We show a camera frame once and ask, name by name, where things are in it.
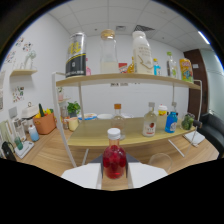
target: cup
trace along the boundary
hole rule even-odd
[[[169,171],[170,171],[170,168],[173,164],[173,161],[167,154],[157,153],[150,158],[148,164],[150,166],[155,166],[155,167],[158,167],[158,168],[162,168],[168,174]]]
[[[21,142],[20,137],[15,137],[14,142],[19,150],[23,149],[23,143]]]
[[[79,125],[79,122],[77,117],[72,117],[68,119],[68,128],[70,131],[75,131],[78,125]]]

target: green plant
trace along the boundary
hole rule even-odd
[[[76,114],[78,115],[79,112],[80,112],[80,105],[77,103],[77,101],[75,101],[74,103],[70,103],[68,102],[68,107],[67,107],[67,110],[68,110],[68,113],[71,114],[71,113],[74,113],[76,112]]]

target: blue bottle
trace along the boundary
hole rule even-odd
[[[176,126],[177,126],[177,120],[178,120],[177,116],[178,116],[178,113],[174,112],[174,111],[171,111],[170,114],[167,116],[166,127],[165,127],[166,132],[168,132],[168,133],[174,133],[175,132]]]
[[[157,58],[154,58],[153,61],[154,61],[154,75],[158,76],[162,75],[161,67],[158,64]]]

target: box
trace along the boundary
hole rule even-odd
[[[33,123],[40,135],[47,135],[56,128],[54,113],[40,118],[33,118]]]

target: air vent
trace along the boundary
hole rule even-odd
[[[126,26],[116,26],[116,30],[117,31],[125,31],[126,30]]]
[[[142,31],[145,33],[148,39],[151,39],[157,33],[158,30],[146,26],[137,25],[134,31]]]

